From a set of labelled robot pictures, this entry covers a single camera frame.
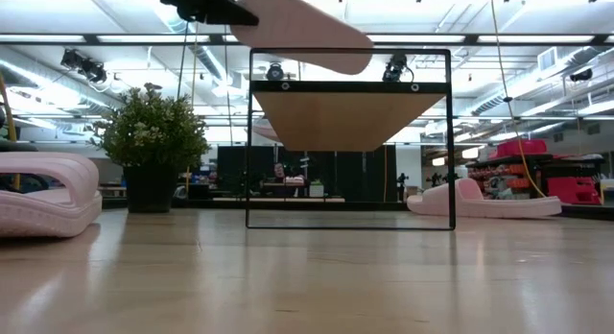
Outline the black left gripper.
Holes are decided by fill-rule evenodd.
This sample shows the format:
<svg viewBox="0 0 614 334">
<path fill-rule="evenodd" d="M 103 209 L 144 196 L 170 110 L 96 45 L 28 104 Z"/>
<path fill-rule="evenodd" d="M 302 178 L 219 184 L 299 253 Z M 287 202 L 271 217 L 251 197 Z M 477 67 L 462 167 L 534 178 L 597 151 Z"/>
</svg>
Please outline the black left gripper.
<svg viewBox="0 0 614 334">
<path fill-rule="evenodd" d="M 159 0 L 177 8 L 187 21 L 210 22 L 213 25 L 257 26 L 259 18 L 235 0 Z"/>
</svg>

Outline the red storage bin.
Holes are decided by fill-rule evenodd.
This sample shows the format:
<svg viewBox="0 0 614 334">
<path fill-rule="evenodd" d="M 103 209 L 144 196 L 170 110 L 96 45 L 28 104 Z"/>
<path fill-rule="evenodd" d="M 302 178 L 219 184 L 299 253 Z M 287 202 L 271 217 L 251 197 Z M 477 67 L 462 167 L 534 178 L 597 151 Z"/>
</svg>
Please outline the red storage bin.
<svg viewBox="0 0 614 334">
<path fill-rule="evenodd" d="M 543 155 L 548 152 L 546 142 L 541 139 L 513 139 L 499 144 L 492 158 L 517 155 Z"/>
<path fill-rule="evenodd" d="M 567 204 L 600 204 L 601 198 L 592 178 L 548 178 L 548 194 Z"/>
</svg>

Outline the black plant pot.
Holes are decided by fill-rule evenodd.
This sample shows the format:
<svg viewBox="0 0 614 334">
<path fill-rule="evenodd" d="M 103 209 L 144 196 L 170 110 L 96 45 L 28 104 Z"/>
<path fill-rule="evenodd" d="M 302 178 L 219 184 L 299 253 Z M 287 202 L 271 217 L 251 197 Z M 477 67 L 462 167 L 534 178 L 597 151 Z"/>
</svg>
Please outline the black plant pot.
<svg viewBox="0 0 614 334">
<path fill-rule="evenodd" d="M 178 170 L 150 164 L 123 169 L 129 213 L 168 213 L 177 188 Z"/>
</svg>

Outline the silver air duct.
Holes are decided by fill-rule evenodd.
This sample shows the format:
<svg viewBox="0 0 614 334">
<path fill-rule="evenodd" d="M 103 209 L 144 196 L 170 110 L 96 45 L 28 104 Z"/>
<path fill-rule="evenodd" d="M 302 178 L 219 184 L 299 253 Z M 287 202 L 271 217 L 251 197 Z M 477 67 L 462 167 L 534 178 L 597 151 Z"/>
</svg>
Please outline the silver air duct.
<svg viewBox="0 0 614 334">
<path fill-rule="evenodd" d="M 586 65 L 614 54 L 614 47 L 608 46 L 558 46 L 556 48 L 557 63 L 555 67 L 540 71 L 537 64 L 519 75 L 510 78 L 506 76 L 506 84 L 501 84 L 498 88 L 478 97 L 464 113 L 473 116 L 481 115 L 489 109 L 502 105 L 506 97 L 516 99 L 544 86 L 555 78 L 571 75 Z"/>
</svg>

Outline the black storage rack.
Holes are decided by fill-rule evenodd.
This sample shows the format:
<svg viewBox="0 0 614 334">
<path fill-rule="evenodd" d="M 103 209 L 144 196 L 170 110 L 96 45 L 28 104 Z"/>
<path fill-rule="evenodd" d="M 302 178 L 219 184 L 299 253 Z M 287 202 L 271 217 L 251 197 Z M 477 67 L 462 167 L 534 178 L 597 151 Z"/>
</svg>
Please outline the black storage rack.
<svg viewBox="0 0 614 334">
<path fill-rule="evenodd" d="M 483 195 L 492 200 L 538 199 L 548 194 L 548 178 L 592 178 L 599 192 L 601 203 L 601 166 L 599 155 L 510 156 L 471 163 L 467 175 L 475 180 Z"/>
</svg>

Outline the white ceiling vent box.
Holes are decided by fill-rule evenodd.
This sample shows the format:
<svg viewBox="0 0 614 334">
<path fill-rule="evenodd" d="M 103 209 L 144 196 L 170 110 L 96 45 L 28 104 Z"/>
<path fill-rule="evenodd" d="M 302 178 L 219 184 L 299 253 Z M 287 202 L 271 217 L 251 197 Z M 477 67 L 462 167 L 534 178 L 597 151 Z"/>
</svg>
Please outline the white ceiling vent box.
<svg viewBox="0 0 614 334">
<path fill-rule="evenodd" d="M 551 47 L 537 56 L 537 64 L 540 71 L 546 71 L 556 66 L 557 48 Z"/>
</svg>

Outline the black partition panels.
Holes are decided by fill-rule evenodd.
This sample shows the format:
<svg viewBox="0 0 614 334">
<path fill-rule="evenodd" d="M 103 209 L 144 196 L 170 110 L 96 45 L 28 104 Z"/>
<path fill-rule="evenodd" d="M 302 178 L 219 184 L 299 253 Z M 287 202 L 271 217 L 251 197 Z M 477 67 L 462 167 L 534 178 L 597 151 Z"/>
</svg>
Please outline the black partition panels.
<svg viewBox="0 0 614 334">
<path fill-rule="evenodd" d="M 346 203 L 392 203 L 397 200 L 396 149 L 373 152 L 293 152 L 280 145 L 221 147 L 216 185 L 226 197 L 320 200 Z M 275 183 L 273 166 L 282 163 L 286 182 Z M 310 182 L 320 180 L 323 198 L 309 196 Z"/>
</svg>

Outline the black track spotlights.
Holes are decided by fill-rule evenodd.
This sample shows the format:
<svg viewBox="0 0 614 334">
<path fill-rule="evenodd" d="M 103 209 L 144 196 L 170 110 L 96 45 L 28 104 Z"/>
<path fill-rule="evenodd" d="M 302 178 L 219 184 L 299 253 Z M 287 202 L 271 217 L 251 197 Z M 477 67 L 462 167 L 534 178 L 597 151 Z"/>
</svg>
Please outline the black track spotlights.
<svg viewBox="0 0 614 334">
<path fill-rule="evenodd" d="M 65 49 L 60 64 L 84 76 L 90 83 L 102 84 L 107 80 L 102 62 L 83 56 L 75 49 Z"/>
</svg>

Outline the black frame wooden shelf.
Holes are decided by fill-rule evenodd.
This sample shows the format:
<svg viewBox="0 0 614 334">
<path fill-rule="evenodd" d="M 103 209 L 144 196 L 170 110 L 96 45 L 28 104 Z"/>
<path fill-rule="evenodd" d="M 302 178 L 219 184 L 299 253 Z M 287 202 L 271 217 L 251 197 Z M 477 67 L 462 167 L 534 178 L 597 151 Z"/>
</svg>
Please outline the black frame wooden shelf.
<svg viewBox="0 0 614 334">
<path fill-rule="evenodd" d="M 317 64 L 339 73 L 356 75 L 364 68 L 342 69 L 341 65 L 366 65 L 374 55 L 435 55 L 444 59 L 444 82 L 358 82 L 252 79 L 256 55 L 272 55 Z M 371 227 L 263 227 L 250 218 L 250 171 L 255 98 L 287 150 L 303 152 L 373 152 L 407 127 L 427 108 L 446 100 L 446 150 L 448 176 L 447 227 L 373 227 L 384 231 L 454 231 L 457 227 L 454 190 L 455 142 L 451 51 L 416 48 L 316 48 L 260 47 L 249 52 L 248 141 L 245 155 L 245 227 L 249 229 L 341 229 L 368 230 Z"/>
</svg>

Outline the green artificial plant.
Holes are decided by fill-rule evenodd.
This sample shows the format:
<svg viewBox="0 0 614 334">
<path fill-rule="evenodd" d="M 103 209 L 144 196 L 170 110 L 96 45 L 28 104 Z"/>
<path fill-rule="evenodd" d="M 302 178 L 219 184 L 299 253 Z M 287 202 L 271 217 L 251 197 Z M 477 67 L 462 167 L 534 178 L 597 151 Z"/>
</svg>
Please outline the green artificial plant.
<svg viewBox="0 0 614 334">
<path fill-rule="evenodd" d="M 206 125 L 194 112 L 192 97 L 163 96 L 132 87 L 119 95 L 121 106 L 92 124 L 88 143 L 123 167 L 195 167 L 210 150 Z"/>
</svg>

